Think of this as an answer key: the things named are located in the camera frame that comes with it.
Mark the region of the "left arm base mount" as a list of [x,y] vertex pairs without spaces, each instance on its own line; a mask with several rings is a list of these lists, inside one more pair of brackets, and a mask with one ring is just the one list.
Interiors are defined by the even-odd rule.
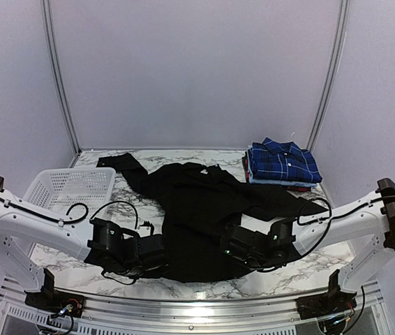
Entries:
[[26,292],[25,304],[40,310],[48,311],[52,314],[59,312],[67,305],[72,308],[68,313],[74,318],[80,318],[83,314],[86,298],[69,292],[54,290],[53,292]]

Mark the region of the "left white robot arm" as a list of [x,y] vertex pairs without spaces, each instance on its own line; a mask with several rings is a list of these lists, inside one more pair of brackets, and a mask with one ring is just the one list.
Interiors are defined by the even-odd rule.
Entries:
[[34,206],[3,187],[0,177],[0,265],[31,297],[49,311],[62,305],[54,289],[54,275],[35,265],[14,239],[26,239],[55,248],[104,273],[137,280],[167,264],[163,238],[159,234],[140,236],[93,215],[72,218]]

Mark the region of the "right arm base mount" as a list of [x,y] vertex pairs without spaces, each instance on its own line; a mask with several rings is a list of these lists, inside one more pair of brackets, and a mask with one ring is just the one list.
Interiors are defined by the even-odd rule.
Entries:
[[355,308],[356,294],[343,294],[328,297],[328,293],[300,297],[296,300],[297,312],[301,320],[320,318]]

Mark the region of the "black long sleeve shirt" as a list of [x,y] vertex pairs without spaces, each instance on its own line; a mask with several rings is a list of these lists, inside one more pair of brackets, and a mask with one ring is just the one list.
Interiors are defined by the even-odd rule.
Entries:
[[217,165],[171,163],[147,172],[126,153],[100,158],[97,166],[121,173],[134,192],[157,201],[165,212],[162,237],[168,265],[144,273],[143,278],[181,283],[241,278],[251,270],[220,251],[219,241],[240,225],[243,215],[268,222],[300,211],[306,215],[324,211],[279,186],[240,182]]

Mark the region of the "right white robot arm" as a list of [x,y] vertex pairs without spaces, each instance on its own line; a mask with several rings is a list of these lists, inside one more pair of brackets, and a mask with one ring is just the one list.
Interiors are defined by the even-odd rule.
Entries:
[[221,238],[222,252],[243,266],[278,269],[332,244],[370,236],[353,261],[331,277],[320,307],[333,313],[355,295],[370,277],[395,258],[395,183],[384,178],[378,188],[355,202],[319,214],[286,218],[271,224],[267,234],[242,226]]

